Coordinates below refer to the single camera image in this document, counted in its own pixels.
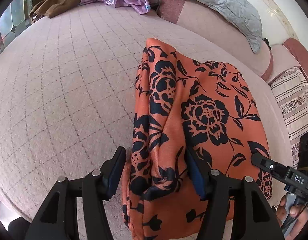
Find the person's right hand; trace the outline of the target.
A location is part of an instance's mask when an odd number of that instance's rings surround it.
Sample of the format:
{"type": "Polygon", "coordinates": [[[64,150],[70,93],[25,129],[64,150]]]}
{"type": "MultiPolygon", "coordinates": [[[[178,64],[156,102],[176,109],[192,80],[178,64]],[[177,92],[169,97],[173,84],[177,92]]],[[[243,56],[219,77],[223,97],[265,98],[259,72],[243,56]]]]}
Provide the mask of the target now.
{"type": "MultiPolygon", "coordinates": [[[[279,222],[279,225],[282,225],[282,222],[284,221],[285,216],[287,215],[287,212],[285,210],[285,202],[286,202],[286,197],[283,196],[276,211],[276,217],[279,222]]],[[[289,216],[291,218],[297,217],[297,219],[290,233],[286,235],[284,238],[286,240],[293,240],[301,232],[306,222],[308,221],[308,208],[304,207],[304,205],[292,206],[289,210],[289,216]]]]}

